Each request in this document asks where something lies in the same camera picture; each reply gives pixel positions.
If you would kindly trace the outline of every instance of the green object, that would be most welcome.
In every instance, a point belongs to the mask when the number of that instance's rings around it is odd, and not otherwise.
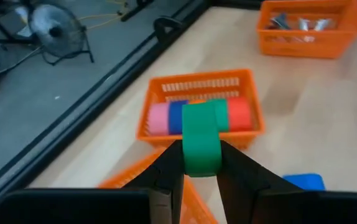
[[[230,124],[228,123],[228,106],[225,99],[214,99],[208,101],[215,106],[216,120],[218,131],[228,132],[230,130]]]
[[[183,106],[183,155],[190,177],[216,175],[221,168],[221,144],[213,103]]]

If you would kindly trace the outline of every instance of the plastic container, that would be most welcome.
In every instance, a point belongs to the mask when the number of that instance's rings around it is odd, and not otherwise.
[[[248,69],[194,73],[153,78],[142,109],[137,129],[138,140],[154,147],[168,147],[182,135],[150,136],[147,117],[151,104],[177,100],[209,100],[234,96],[245,97],[251,107],[253,128],[250,131],[220,133],[220,139],[237,149],[246,149],[252,140],[264,132],[264,120],[256,94],[252,72]]]
[[[160,155],[162,151],[157,151],[145,159],[134,164],[130,168],[122,171],[115,177],[103,182],[99,188],[110,189],[110,188],[121,188],[130,180],[138,176],[142,171],[148,168],[156,158]],[[181,208],[181,223],[191,223],[191,224],[207,224],[207,223],[217,223],[208,207],[202,201],[198,193],[196,192],[194,186],[191,184],[190,178],[184,178],[183,186],[183,201]]]
[[[292,30],[266,29],[286,13]],[[299,29],[299,19],[330,19],[322,31]],[[257,25],[261,52],[267,55],[338,58],[357,38],[357,0],[264,1]]]

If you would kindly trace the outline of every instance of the cable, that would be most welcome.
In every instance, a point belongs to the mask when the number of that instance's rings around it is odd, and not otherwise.
[[[109,24],[110,22],[116,21],[117,19],[120,19],[122,16],[124,16],[128,12],[128,1],[115,1],[115,0],[106,0],[108,3],[114,3],[114,4],[120,4],[122,5],[118,13],[111,13],[111,14],[100,14],[100,15],[91,15],[91,16],[85,16],[81,17],[78,20],[84,20],[84,19],[93,19],[93,18],[100,18],[100,17],[110,17],[110,16],[116,16],[113,19],[110,19],[106,22],[103,22],[101,24],[97,24],[91,27],[87,27],[87,30],[94,29],[97,27],[105,26],[106,24]]]
[[[25,57],[23,57],[22,59],[20,59],[17,63],[15,63],[14,65],[11,65],[8,68],[5,68],[3,70],[0,71],[0,73],[7,73],[10,72],[12,69],[16,68],[18,65],[20,65],[22,62],[24,62],[25,60],[27,60],[28,58],[30,58],[31,56],[33,56],[38,50],[40,50],[41,47],[36,48],[35,50],[33,50],[31,53],[27,54]]]

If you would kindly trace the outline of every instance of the wooden table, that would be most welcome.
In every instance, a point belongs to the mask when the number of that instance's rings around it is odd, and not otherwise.
[[[277,175],[316,172],[357,191],[357,43],[339,60],[261,55],[259,12],[211,8],[56,159],[31,187],[96,187],[153,151],[135,138],[151,77],[250,68],[266,133],[246,151]],[[224,223],[215,178],[194,179]]]

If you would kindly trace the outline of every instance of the orange crate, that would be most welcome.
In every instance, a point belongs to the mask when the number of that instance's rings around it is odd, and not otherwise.
[[[161,152],[162,151],[157,151],[149,155],[145,159],[139,161],[137,164],[134,164],[132,167],[122,171],[112,179],[106,180],[99,186],[99,188],[121,188],[146,168],[148,168],[160,156]],[[195,191],[194,186],[190,182],[190,178],[187,176],[184,178],[180,223],[217,223],[208,207]]]
[[[252,72],[248,69],[220,72],[194,73],[157,77],[149,81],[148,91],[137,129],[138,140],[146,141],[154,147],[169,147],[182,135],[150,136],[147,117],[150,105],[177,100],[208,100],[243,96],[251,104],[253,130],[220,133],[220,139],[237,149],[246,149],[252,140],[264,132],[264,120],[256,94]]]
[[[331,23],[323,31],[266,29],[283,12],[293,29],[299,27],[299,18],[311,25],[318,19]],[[261,52],[267,55],[338,58],[357,38],[357,0],[264,1],[257,32]],[[306,42],[306,36],[314,40]]]

